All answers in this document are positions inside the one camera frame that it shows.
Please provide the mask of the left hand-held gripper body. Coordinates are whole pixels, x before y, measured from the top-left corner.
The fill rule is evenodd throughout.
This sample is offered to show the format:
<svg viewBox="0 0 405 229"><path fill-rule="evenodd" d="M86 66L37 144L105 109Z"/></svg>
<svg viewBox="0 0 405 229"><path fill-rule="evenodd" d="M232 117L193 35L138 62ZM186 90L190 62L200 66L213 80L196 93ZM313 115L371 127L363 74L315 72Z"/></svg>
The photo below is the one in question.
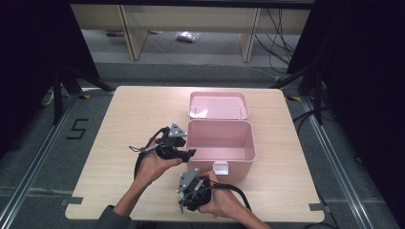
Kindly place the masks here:
<svg viewBox="0 0 405 229"><path fill-rule="evenodd" d="M158 139L158 147L156 148L158 156L163 159L180 158L186 160L186 152L178 150L178 147L184 146L185 136L187 136L187 133L176 122L171 127L164 128L163 135Z"/></svg>

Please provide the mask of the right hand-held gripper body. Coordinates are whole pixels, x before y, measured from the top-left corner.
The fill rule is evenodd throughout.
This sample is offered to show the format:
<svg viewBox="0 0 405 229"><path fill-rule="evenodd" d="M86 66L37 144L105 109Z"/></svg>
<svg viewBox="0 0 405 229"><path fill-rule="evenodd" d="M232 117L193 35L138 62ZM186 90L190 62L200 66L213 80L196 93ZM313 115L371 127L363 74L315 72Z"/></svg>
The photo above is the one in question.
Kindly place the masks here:
<svg viewBox="0 0 405 229"><path fill-rule="evenodd" d="M177 193L184 199L183 210L196 211L201 205L207 204L211 199L210 180L208 177L199 177L200 169L181 173Z"/></svg>

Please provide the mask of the pink storage box white handle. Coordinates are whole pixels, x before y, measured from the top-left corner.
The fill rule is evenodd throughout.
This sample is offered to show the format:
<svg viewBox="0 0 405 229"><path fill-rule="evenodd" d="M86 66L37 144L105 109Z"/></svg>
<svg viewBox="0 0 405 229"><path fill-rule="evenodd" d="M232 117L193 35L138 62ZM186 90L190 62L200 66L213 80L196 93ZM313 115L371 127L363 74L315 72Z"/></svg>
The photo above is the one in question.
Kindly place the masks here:
<svg viewBox="0 0 405 229"><path fill-rule="evenodd" d="M243 179L256 159L249 110L241 93L194 92L190 95L186 149L196 149L189 170L213 171Z"/></svg>

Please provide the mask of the person's left hand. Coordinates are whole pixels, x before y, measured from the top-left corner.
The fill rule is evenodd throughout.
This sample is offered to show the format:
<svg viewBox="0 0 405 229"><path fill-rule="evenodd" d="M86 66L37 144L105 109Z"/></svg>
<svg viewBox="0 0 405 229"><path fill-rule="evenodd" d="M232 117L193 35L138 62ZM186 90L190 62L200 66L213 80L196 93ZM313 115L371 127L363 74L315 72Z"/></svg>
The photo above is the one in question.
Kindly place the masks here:
<svg viewBox="0 0 405 229"><path fill-rule="evenodd" d="M180 164L182 164L180 158L162 159L156 151L152 151L141 160L134 182L139 186L147 187L165 171Z"/></svg>

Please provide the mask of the person's right hand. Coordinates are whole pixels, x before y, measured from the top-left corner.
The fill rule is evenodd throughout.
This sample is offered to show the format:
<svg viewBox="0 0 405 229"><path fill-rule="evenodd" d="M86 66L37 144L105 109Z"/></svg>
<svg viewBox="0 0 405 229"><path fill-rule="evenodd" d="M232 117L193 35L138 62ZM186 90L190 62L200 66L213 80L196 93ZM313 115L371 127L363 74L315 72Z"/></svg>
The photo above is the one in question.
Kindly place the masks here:
<svg viewBox="0 0 405 229"><path fill-rule="evenodd" d="M202 214L212 214L214 218L239 220L247 214L246 208L226 189L212 189L210 201L198 207Z"/></svg>

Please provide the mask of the clear plastic bag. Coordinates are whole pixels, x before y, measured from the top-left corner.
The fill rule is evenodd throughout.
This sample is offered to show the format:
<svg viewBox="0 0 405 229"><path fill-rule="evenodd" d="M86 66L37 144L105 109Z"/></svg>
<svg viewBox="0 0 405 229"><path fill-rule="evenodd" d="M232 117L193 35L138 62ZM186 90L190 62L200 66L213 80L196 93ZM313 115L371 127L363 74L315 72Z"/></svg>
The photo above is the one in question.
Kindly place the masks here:
<svg viewBox="0 0 405 229"><path fill-rule="evenodd" d="M200 37L199 32L195 31L179 31L176 34L176 40L181 42L193 43Z"/></svg>

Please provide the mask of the black metal stand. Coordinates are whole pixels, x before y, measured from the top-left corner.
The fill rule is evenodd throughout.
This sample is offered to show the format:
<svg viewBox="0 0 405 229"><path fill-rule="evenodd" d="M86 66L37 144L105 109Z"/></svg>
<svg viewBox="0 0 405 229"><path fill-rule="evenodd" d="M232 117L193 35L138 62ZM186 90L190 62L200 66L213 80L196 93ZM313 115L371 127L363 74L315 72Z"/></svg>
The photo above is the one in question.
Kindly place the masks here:
<svg viewBox="0 0 405 229"><path fill-rule="evenodd" d="M99 78L92 77L78 68L69 65L59 65L53 72L53 124L56 124L63 115L62 88L65 88L69 95L83 94L83 90L77 82L78 78L84 79L105 92L113 92L115 90L115 88L103 83Z"/></svg>
<svg viewBox="0 0 405 229"><path fill-rule="evenodd" d="M274 85L270 86L270 89L281 89L282 87L297 80L298 78L302 78L302 81L297 90L298 94L309 95L310 93L313 93L314 106L312 113L315 115L315 119L318 121L318 124L322 125L322 75L316 67L308 64L306 67L290 75L286 79L276 82Z"/></svg>

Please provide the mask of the black curtain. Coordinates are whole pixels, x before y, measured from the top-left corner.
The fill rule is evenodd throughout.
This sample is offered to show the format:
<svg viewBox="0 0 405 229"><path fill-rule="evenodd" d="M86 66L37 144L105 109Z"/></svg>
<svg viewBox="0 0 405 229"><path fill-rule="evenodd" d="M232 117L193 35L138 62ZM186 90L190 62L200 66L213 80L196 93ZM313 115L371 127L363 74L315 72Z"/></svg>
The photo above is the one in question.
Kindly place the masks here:
<svg viewBox="0 0 405 229"><path fill-rule="evenodd" d="M0 158L23 133L57 69L97 78L72 0L0 0Z"/></svg>
<svg viewBox="0 0 405 229"><path fill-rule="evenodd" d="M400 229L405 229L405 0L309 0L288 67L314 57L330 27L321 74L335 114Z"/></svg>

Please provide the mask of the aluminium floor rail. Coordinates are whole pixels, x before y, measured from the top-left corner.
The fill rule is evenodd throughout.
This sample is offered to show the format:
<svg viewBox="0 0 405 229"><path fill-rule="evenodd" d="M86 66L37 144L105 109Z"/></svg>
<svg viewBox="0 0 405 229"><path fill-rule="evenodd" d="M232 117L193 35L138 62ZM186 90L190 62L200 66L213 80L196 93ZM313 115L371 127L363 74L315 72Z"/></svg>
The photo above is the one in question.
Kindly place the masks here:
<svg viewBox="0 0 405 229"><path fill-rule="evenodd" d="M65 107L62 109L61 117L51 127L40 149L33 158L28 170L24 174L18 186L14 189L8 204L0 214L0 229L9 229L11 227L77 99L77 95L71 95L67 99Z"/></svg>
<svg viewBox="0 0 405 229"><path fill-rule="evenodd" d="M318 140L320 141L323 151L331 166L332 172L352 211L359 229L374 229L373 223L370 220L366 208L355 191L352 182L348 177L343 164L338 158L338 155L335 152L324 127L318 122L316 117L311 117L309 120Z"/></svg>

